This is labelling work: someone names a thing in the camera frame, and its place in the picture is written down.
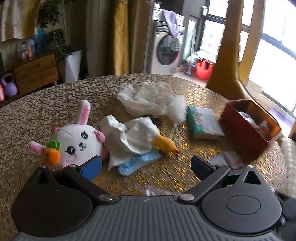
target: white logo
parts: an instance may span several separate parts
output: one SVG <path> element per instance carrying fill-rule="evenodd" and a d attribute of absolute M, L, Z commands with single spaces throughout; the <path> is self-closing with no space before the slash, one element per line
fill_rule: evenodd
<path fill-rule="evenodd" d="M 150 202 L 151 201 L 151 199 L 150 198 L 146 198 L 145 200 L 143 200 L 145 203 L 148 203 L 148 202 Z"/>

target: potted plant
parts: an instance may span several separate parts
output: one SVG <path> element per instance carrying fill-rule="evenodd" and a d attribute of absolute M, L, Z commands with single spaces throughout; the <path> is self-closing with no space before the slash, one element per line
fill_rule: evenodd
<path fill-rule="evenodd" d="M 59 21 L 61 13 L 59 12 L 58 5 L 61 2 L 61 0 L 46 0 L 41 5 L 38 24 L 42 30 L 47 28 L 48 24 L 54 26 Z M 68 83 L 78 80 L 81 51 L 74 51 L 74 49 L 66 43 L 64 31 L 61 28 L 51 30 L 47 33 L 46 38 L 56 54 L 58 69 L 63 81 Z"/>

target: metal screw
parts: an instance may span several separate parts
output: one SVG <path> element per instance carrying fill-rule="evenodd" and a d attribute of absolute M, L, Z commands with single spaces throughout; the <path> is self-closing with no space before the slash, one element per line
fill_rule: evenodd
<path fill-rule="evenodd" d="M 113 196 L 110 194 L 102 194 L 99 196 L 99 199 L 103 202 L 109 202 L 113 200 Z"/>
<path fill-rule="evenodd" d="M 281 217 L 281 225 L 285 225 L 286 224 L 286 219 L 285 217 Z"/>
<path fill-rule="evenodd" d="M 180 195 L 180 198 L 183 201 L 192 201 L 194 199 L 194 196 L 190 193 L 183 193 Z"/>

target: white plush toy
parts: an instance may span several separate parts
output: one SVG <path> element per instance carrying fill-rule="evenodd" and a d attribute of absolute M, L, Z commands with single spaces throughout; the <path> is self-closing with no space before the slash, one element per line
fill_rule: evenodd
<path fill-rule="evenodd" d="M 105 136 L 87 125 L 90 110 L 90 103 L 82 100 L 76 124 L 56 127 L 45 146 L 34 141 L 30 142 L 29 153 L 37 157 L 45 157 L 48 168 L 53 170 L 61 170 L 70 164 L 80 166 L 95 155 L 100 156 Z"/>

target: table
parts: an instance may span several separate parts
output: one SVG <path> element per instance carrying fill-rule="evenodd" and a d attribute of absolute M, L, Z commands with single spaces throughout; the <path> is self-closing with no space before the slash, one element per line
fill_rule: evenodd
<path fill-rule="evenodd" d="M 10 217 L 11 205 L 17 194 L 31 176 L 41 159 L 30 156 L 28 143 L 32 140 L 45 143 L 53 129 L 66 123 L 74 123 L 79 101 L 91 103 L 88 124 L 100 129 L 100 121 L 105 115 L 113 115 L 119 122 L 133 117 L 125 111 L 117 99 L 121 83 L 131 83 L 139 87 L 144 80 L 165 81 L 176 94 L 183 94 L 186 103 L 215 111 L 221 115 L 227 99 L 195 83 L 171 76 L 155 74 L 128 74 L 96 77 L 69 84 L 54 86 L 25 96 L 0 109 L 0 239 L 9 240 L 16 234 Z M 160 131 L 169 136 L 173 127 L 164 117 Z M 206 160 L 231 149 L 229 140 L 222 142 L 195 140 L 187 135 L 186 124 L 180 127 L 182 154 L 179 159 L 167 155 L 141 168 L 130 177 L 122 177 L 116 168 L 107 171 L 107 163 L 94 179 L 94 183 L 114 196 L 122 194 L 145 195 L 146 190 L 159 189 L 177 195 L 199 182 L 190 169 L 190 159 L 199 155 Z M 275 142 L 260 158 L 253 162 L 264 179 L 275 189 L 286 192 L 286 164 L 280 147 Z"/>

